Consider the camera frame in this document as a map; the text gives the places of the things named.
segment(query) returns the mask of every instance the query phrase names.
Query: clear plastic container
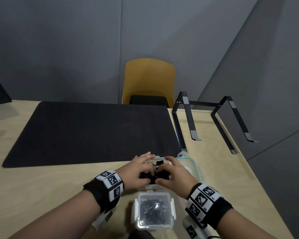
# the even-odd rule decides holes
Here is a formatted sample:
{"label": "clear plastic container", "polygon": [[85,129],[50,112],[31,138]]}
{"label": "clear plastic container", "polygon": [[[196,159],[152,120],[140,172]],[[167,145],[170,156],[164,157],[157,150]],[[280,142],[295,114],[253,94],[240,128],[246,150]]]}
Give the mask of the clear plastic container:
{"label": "clear plastic container", "polygon": [[174,199],[167,192],[139,193],[133,205],[133,219],[139,230],[172,228],[176,219]]}

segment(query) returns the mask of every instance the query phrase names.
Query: light wood table surface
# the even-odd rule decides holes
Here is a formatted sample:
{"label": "light wood table surface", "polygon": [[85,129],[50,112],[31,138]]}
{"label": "light wood table surface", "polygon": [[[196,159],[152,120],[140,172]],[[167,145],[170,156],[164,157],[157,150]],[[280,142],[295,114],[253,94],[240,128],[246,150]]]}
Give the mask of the light wood table surface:
{"label": "light wood table surface", "polygon": [[[14,100],[0,105],[0,239],[9,237],[80,192],[83,184],[93,176],[127,163],[2,168],[5,157],[38,103]],[[177,114],[189,157],[198,165],[203,182],[219,190],[237,211],[273,236],[279,239],[293,238],[223,123],[220,121],[238,152],[236,155],[230,153],[211,119],[210,111],[192,110],[192,113],[198,137],[202,141],[191,139],[185,111],[179,109]],[[157,230],[152,234],[157,239],[190,238],[182,226],[186,212],[181,207],[185,200],[174,193],[171,196],[176,204],[177,219],[174,228]],[[123,194],[107,225],[98,233],[89,228],[83,238],[116,239],[126,236],[132,228],[130,218],[134,198],[136,193]]]}

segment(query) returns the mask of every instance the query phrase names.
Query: desk mat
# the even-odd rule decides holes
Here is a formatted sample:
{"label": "desk mat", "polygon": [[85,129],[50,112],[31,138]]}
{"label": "desk mat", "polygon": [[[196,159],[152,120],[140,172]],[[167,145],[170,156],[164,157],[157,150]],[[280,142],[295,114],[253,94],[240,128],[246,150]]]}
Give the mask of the desk mat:
{"label": "desk mat", "polygon": [[131,160],[181,151],[164,106],[41,102],[4,168]]}

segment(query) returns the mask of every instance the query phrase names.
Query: black metal stand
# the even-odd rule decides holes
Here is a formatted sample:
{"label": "black metal stand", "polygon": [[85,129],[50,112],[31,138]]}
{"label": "black metal stand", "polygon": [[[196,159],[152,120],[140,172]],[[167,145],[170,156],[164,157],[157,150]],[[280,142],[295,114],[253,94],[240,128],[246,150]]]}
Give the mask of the black metal stand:
{"label": "black metal stand", "polygon": [[250,133],[248,132],[248,129],[243,121],[243,119],[241,118],[237,107],[235,106],[234,101],[232,100],[232,98],[230,96],[224,96],[224,98],[219,102],[219,103],[212,103],[212,102],[200,102],[200,101],[189,101],[188,97],[187,97],[187,93],[185,91],[181,91],[179,92],[179,95],[176,99],[176,102],[174,104],[173,110],[172,110],[172,116],[174,119],[174,124],[175,124],[175,129],[176,129],[176,134],[177,134],[177,139],[180,145],[180,148],[182,149],[182,151],[187,152],[187,148],[185,145],[185,141],[184,141],[184,137],[183,137],[183,133],[182,130],[180,128],[179,125],[179,121],[178,121],[178,117],[177,117],[177,109],[179,107],[180,104],[184,104],[184,109],[185,109],[185,113],[186,113],[186,117],[187,117],[187,122],[188,122],[188,127],[190,130],[190,134],[193,140],[195,141],[201,141],[201,139],[198,138],[197,135],[197,131],[195,128],[195,123],[194,123],[194,119],[192,116],[192,112],[191,112],[191,108],[190,105],[199,105],[199,106],[211,106],[211,107],[215,107],[215,109],[212,111],[211,113],[211,117],[213,119],[213,121],[215,122],[215,125],[217,126],[220,134],[222,135],[223,139],[225,140],[229,150],[231,151],[232,154],[237,154],[234,146],[231,144],[229,138],[227,137],[225,131],[223,130],[222,126],[220,125],[219,121],[217,120],[215,114],[216,112],[219,110],[219,108],[221,108],[223,106],[223,104],[225,103],[225,101],[229,102],[232,111],[235,114],[235,117],[241,127],[241,130],[243,131],[244,135],[246,136],[246,139],[249,142],[254,142],[254,140],[252,139]]}

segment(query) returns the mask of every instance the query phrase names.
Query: black seat cushion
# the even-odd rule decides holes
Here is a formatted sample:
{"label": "black seat cushion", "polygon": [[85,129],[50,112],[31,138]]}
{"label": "black seat cushion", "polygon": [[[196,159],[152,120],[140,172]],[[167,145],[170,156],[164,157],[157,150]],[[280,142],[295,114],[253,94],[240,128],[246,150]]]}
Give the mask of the black seat cushion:
{"label": "black seat cushion", "polygon": [[164,96],[140,96],[132,95],[129,104],[132,105],[156,105],[156,106],[168,106],[166,97]]}

